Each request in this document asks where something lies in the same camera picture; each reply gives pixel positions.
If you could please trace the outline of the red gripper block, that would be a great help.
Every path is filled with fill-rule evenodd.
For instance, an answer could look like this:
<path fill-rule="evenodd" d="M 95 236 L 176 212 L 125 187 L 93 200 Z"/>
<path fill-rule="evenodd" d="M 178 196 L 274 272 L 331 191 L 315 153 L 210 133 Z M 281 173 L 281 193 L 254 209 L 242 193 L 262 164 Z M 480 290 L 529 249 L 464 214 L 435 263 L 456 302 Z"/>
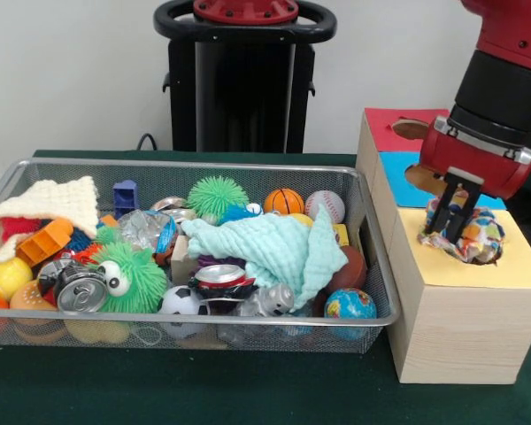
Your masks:
<path fill-rule="evenodd" d="M 523 186 L 531 172 L 531 149 L 503 148 L 488 143 L 454 128 L 439 115 L 429 125 L 421 145 L 419 163 L 445 175 L 443 180 L 446 182 L 446 188 L 426 226 L 427 234 L 439 233 L 447 225 L 450 201 L 458 188 L 456 175 L 472 181 L 462 184 L 467 198 L 453 218 L 453 243 L 456 243 L 473 214 L 481 192 L 490 197 L 508 199 Z"/>

